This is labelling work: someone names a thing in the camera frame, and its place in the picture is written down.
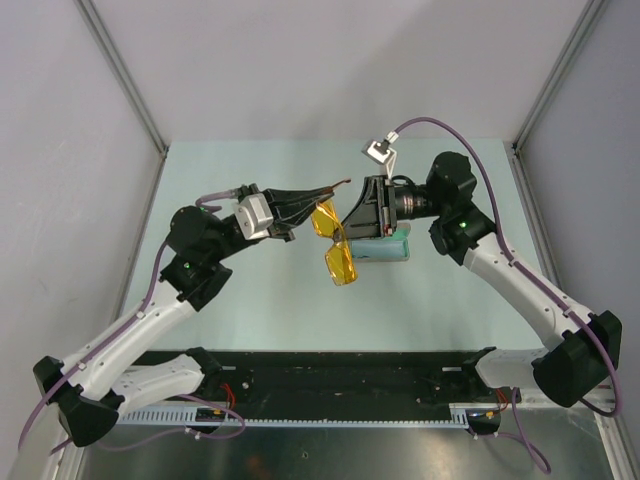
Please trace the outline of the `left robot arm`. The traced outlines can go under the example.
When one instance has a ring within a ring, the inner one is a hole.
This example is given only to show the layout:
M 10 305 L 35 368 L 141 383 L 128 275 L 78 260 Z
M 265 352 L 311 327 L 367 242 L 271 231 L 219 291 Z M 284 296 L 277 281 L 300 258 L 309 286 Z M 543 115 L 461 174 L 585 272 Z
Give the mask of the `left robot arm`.
M 223 260 L 273 238 L 293 240 L 293 231 L 334 194 L 312 190 L 259 189 L 243 185 L 198 198 L 176 211 L 154 261 L 149 287 L 138 306 L 86 346 L 62 360 L 43 357 L 33 368 L 41 407 L 55 405 L 70 443 L 101 440 L 129 412 L 182 396 L 207 400 L 223 391 L 222 367 L 202 347 L 165 363 L 130 372 L 129 367 L 160 337 L 195 315 L 232 275 Z

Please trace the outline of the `blue cleaning cloth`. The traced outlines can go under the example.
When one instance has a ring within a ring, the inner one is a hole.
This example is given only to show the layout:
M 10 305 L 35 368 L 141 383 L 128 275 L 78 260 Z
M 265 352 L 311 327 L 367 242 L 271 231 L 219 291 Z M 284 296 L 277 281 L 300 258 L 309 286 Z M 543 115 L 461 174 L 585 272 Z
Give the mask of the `blue cleaning cloth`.
M 404 240 L 365 239 L 350 243 L 356 261 L 399 262 L 406 261 L 410 254 Z

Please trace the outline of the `orange sunglasses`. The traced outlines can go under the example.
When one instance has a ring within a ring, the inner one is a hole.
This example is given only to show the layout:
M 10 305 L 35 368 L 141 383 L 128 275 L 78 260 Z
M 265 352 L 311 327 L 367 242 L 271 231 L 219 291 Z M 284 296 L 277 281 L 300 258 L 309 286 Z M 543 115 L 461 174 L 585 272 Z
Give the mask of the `orange sunglasses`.
M 324 258 L 329 275 L 336 286 L 345 286 L 358 278 L 349 241 L 331 199 L 318 202 L 311 215 L 315 234 L 332 240 Z

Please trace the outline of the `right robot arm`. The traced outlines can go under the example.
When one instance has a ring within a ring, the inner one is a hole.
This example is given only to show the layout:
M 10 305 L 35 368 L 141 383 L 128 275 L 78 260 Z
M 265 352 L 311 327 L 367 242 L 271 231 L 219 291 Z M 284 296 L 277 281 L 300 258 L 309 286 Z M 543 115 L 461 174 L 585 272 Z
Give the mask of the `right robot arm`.
M 461 376 L 463 393 L 484 401 L 498 387 L 541 391 L 570 408 L 618 366 L 622 325 L 611 312 L 593 313 L 532 270 L 506 240 L 497 222 L 473 202 L 477 179 L 469 159 L 439 154 L 422 184 L 392 174 L 397 154 L 372 146 L 367 157 L 380 167 L 368 176 L 354 208 L 343 221 L 347 239 L 391 236 L 401 220 L 432 219 L 435 249 L 477 275 L 527 322 L 542 346 L 534 350 L 487 348 Z

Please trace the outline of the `grey glasses case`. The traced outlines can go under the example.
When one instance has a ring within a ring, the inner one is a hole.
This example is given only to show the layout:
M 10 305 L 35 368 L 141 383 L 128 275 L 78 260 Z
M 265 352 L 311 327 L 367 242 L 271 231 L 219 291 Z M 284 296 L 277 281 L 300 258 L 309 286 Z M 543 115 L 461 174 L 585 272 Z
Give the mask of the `grey glasses case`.
M 408 222 L 398 224 L 395 232 L 385 238 L 359 239 L 350 242 L 356 262 L 403 262 L 410 258 Z

